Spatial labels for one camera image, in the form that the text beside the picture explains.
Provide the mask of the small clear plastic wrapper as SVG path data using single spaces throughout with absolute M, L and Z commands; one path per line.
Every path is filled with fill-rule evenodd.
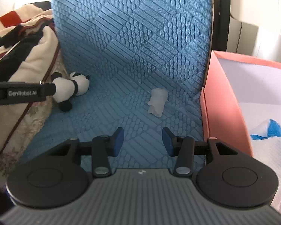
M 148 114 L 161 117 L 163 114 L 165 103 L 168 99 L 168 91 L 162 88 L 154 88 L 151 91 L 151 98 L 148 101 Z

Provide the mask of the panda plush toy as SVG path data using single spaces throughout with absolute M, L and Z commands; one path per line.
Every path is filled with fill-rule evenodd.
M 53 94 L 54 101 L 62 112 L 68 112 L 72 109 L 70 98 L 84 95 L 88 91 L 90 76 L 72 72 L 66 79 L 60 72 L 54 72 L 51 74 L 51 81 L 56 87 Z

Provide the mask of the white textured cloth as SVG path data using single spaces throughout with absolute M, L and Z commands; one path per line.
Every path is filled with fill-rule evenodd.
M 281 137 L 251 141 L 253 156 L 270 167 L 278 176 L 279 185 L 272 207 L 281 212 Z

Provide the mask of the pink cardboard box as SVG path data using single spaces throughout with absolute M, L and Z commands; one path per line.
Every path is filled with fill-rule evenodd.
M 252 155 L 261 123 L 281 126 L 281 63 L 212 51 L 200 96 L 204 138 L 216 137 Z

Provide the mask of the blue white plastic package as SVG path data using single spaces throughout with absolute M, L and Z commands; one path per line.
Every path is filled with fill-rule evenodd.
M 249 131 L 252 140 L 264 140 L 281 137 L 281 125 L 273 119 L 267 119 Z

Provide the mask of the blue textured sofa cover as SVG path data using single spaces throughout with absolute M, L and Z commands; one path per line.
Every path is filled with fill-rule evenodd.
M 200 90 L 209 57 L 212 0 L 52 0 L 63 61 L 90 76 L 72 109 L 54 108 L 24 163 L 64 140 L 90 141 L 124 129 L 116 168 L 173 168 L 162 129 L 203 139 Z M 154 88 L 168 91 L 163 114 L 148 114 Z

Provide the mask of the white chair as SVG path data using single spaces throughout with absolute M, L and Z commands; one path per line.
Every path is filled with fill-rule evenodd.
M 281 62 L 281 0 L 213 0 L 212 48 Z

